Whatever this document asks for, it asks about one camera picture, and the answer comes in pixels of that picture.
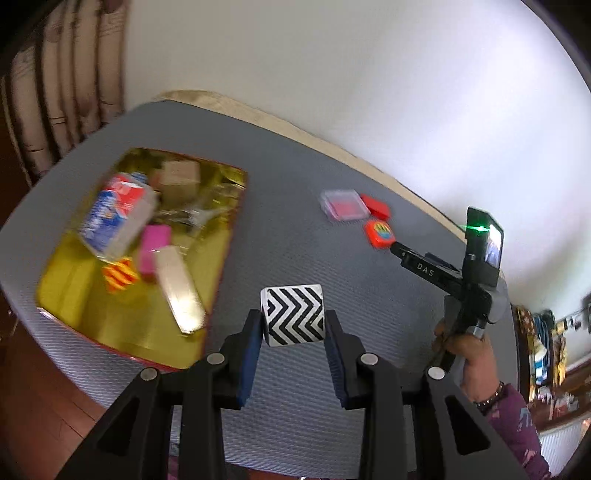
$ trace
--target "gold tray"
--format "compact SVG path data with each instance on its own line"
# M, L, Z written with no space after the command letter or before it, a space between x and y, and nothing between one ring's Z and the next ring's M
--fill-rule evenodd
M199 360L206 328L182 335L157 283L139 280L125 291L108 293L97 259L79 240L77 229L92 206L104 180L117 171L148 174L163 160L193 160L200 164L200 191L223 183L241 188L235 198L224 198L226 214L210 220L196 238L183 225L172 224L172 243L186 252L185 261L207 315L211 315L232 237L235 212L246 187L246 173L201 158L134 148L129 150L82 201L54 251L37 287L41 312L106 349L165 369L183 369ZM128 256L137 266L139 239Z

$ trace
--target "red box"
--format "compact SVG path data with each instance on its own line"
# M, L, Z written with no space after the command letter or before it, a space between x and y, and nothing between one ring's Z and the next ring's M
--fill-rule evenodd
M375 248L388 248L396 238L390 226L381 220L370 220L363 226L369 243Z
M363 203L368 208L370 213L380 220L388 220L390 218L390 208L385 203L379 202L368 195L359 195Z

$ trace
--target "black and white chevron cube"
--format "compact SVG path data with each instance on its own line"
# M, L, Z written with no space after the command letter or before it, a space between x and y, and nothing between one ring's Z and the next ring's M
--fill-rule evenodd
M324 340L324 301L320 285L261 290L265 340L269 346Z

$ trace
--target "small screen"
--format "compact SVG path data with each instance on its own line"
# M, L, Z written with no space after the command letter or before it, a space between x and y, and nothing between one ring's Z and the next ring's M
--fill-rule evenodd
M499 264L501 263L501 243L503 241L503 237L501 232L497 230L497 228L490 224L488 227L488 239L486 240L486 252L484 255L484 260L489 265L499 268Z

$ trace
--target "gray table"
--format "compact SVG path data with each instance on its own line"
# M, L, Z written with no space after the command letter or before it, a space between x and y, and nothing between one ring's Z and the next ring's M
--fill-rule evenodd
M64 158L17 207L0 232L0 283L18 317L58 367L108 407L142 368L43 317L35 289L76 205L130 147L212 158L249 173L207 351L241 329L263 287L320 283L328 309L369 351L422 370L443 293L371 248L362 224L331 223L323 190L355 189L386 201L395 234L419 252L456 265L464 245L446 228L384 186L344 164L262 128L194 106L149 103L124 115ZM489 328L502 380L517 380L511 312ZM227 460L295 476L357 475L362 412L335 398L322 343L263 345L252 397L223 414ZM173 437L178 437L178 416ZM414 464L410 450L410 465Z

